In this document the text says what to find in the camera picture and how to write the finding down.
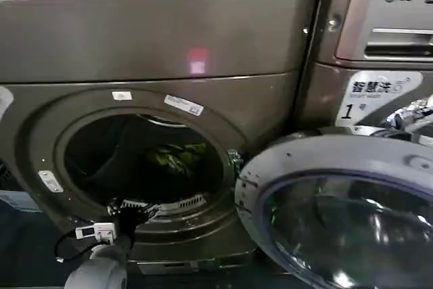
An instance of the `electrical wire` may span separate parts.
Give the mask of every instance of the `electrical wire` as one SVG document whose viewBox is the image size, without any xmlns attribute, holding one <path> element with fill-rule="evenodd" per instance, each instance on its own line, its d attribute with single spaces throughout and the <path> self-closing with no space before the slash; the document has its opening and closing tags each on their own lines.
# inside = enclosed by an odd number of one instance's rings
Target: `electrical wire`
<svg viewBox="0 0 433 289">
<path fill-rule="evenodd" d="M 93 248 L 95 248 L 98 245 L 103 245 L 103 244 L 108 244 L 107 242 L 96 242 L 92 245 L 89 245 L 88 247 L 86 247 L 84 250 L 76 253 L 75 255 L 72 255 L 71 257 L 61 257 L 59 255 L 59 246 L 60 244 L 68 237 L 72 237 L 72 235 L 75 235 L 75 229 L 71 230 L 69 232 L 67 232 L 66 234 L 62 235 L 62 237 L 59 238 L 59 240 L 55 243 L 54 245 L 54 256 L 57 262 L 59 263 L 63 263 L 63 262 L 70 262 L 73 261 L 81 256 L 83 256 L 84 254 L 86 254 L 87 252 L 89 252 L 90 250 L 92 250 Z"/>
</svg>

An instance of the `sticker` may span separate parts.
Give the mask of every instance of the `sticker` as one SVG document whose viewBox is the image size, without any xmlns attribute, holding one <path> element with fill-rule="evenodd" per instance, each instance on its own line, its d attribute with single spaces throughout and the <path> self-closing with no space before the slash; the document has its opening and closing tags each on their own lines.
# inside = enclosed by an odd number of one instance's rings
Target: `sticker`
<svg viewBox="0 0 433 289">
<path fill-rule="evenodd" d="M 7 108 L 14 101 L 14 96 L 11 91 L 5 87 L 0 86 L 0 121 L 3 118 Z"/>
<path fill-rule="evenodd" d="M 382 106 L 418 88 L 422 79 L 418 71 L 357 72 L 349 80 L 336 117 L 336 126 L 357 124 Z"/>
<path fill-rule="evenodd" d="M 115 101 L 132 101 L 133 94 L 130 91 L 112 91 L 111 94 Z"/>
<path fill-rule="evenodd" d="M 167 95 L 165 97 L 164 103 L 169 105 L 169 106 L 173 106 L 175 108 L 178 108 L 182 111 L 193 114 L 195 116 L 200 116 L 204 110 L 204 107 L 201 105 L 198 105 L 196 103 L 187 101 L 186 99 L 171 96 L 171 95 Z"/>
</svg>

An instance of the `dark gray washing machine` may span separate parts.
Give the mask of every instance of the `dark gray washing machine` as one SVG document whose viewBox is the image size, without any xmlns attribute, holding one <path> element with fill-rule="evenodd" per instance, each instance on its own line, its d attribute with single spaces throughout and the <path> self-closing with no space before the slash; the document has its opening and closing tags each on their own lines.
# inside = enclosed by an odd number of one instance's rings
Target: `dark gray washing machine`
<svg viewBox="0 0 433 289">
<path fill-rule="evenodd" d="M 137 270 L 240 264 L 235 178 L 282 133 L 313 4 L 0 0 L 0 159 L 64 231 L 162 204 Z"/>
<path fill-rule="evenodd" d="M 317 0 L 297 129 L 379 125 L 433 93 L 433 0 Z"/>
</svg>

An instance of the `open washing machine door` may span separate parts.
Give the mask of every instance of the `open washing machine door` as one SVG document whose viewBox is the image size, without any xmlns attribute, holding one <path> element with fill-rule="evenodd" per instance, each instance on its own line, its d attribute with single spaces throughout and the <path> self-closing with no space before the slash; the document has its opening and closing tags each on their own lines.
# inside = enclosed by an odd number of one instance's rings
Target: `open washing machine door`
<svg viewBox="0 0 433 289">
<path fill-rule="evenodd" d="M 240 219 L 315 288 L 429 288 L 433 149 L 418 140 L 373 127 L 289 136 L 243 168 Z"/>
</svg>

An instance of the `dark floor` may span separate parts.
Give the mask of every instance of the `dark floor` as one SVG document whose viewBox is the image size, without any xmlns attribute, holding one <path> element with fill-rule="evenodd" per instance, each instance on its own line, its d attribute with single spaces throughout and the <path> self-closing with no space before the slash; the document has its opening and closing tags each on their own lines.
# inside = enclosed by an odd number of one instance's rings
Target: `dark floor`
<svg viewBox="0 0 433 289">
<path fill-rule="evenodd" d="M 0 200 L 0 287 L 63 286 L 77 263 L 57 263 L 53 245 L 59 231 L 43 213 L 25 213 Z M 65 255 L 73 253 L 62 246 Z M 290 275 L 259 266 L 193 275 L 130 275 L 129 288 L 309 289 Z"/>
</svg>

